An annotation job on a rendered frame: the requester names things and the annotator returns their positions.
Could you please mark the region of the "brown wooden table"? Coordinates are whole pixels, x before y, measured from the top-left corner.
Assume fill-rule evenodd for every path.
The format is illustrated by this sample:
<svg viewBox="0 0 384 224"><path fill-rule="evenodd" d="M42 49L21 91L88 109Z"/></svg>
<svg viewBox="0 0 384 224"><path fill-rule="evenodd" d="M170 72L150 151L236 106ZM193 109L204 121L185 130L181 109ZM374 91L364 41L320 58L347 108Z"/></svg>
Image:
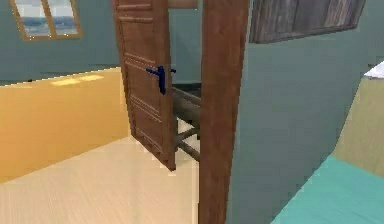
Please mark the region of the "brown wooden table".
<svg viewBox="0 0 384 224"><path fill-rule="evenodd" d="M200 153L187 144L185 139L196 135L200 137L200 107L201 98L191 93L174 87L172 90L173 96L173 115L175 119L180 119L191 125L191 128L178 132L178 122L175 121L175 150L182 149L196 161L200 161Z"/></svg>

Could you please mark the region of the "brown wooden room door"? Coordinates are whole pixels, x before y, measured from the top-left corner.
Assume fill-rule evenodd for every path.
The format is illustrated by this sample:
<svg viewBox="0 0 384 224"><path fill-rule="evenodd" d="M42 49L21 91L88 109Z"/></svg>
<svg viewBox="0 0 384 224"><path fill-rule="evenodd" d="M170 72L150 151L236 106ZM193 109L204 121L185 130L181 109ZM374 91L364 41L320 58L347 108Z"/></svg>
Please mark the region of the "brown wooden room door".
<svg viewBox="0 0 384 224"><path fill-rule="evenodd" d="M176 169L168 0L111 0L132 136ZM166 94L149 67L165 69Z"/></svg>

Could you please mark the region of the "grey wood framed picture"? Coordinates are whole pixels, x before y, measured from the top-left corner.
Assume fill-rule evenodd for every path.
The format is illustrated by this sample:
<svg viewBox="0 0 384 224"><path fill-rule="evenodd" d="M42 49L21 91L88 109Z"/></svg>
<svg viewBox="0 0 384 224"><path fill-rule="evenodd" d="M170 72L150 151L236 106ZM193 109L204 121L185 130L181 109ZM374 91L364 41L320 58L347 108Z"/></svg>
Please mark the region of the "grey wood framed picture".
<svg viewBox="0 0 384 224"><path fill-rule="evenodd" d="M254 0L249 41L269 44L355 29L367 0Z"/></svg>

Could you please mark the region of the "teal and beige bed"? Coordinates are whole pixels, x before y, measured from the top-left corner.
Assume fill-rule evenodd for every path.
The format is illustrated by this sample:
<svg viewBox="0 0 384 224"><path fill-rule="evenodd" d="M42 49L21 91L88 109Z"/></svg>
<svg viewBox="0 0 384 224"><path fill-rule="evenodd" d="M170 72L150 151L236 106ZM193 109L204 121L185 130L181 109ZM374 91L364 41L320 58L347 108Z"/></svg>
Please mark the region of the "teal and beige bed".
<svg viewBox="0 0 384 224"><path fill-rule="evenodd" d="M384 78L361 80L334 151L270 224L384 224Z"/></svg>

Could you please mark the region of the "wooden framed window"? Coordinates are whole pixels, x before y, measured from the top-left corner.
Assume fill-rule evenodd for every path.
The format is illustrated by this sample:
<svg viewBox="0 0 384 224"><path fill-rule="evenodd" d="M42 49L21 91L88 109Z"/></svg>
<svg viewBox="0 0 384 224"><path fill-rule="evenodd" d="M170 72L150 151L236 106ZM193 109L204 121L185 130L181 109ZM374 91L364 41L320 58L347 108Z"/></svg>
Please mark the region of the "wooden framed window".
<svg viewBox="0 0 384 224"><path fill-rule="evenodd" d="M83 36L76 0L9 0L9 3L23 41Z"/></svg>

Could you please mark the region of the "white pillow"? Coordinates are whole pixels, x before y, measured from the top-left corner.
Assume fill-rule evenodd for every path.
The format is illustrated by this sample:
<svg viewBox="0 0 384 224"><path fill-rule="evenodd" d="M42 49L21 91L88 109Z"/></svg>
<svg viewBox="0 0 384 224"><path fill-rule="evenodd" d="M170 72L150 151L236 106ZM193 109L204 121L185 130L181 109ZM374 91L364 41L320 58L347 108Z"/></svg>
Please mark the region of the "white pillow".
<svg viewBox="0 0 384 224"><path fill-rule="evenodd" d="M378 64L369 64L369 70L364 76L373 79L384 79L384 61Z"/></svg>

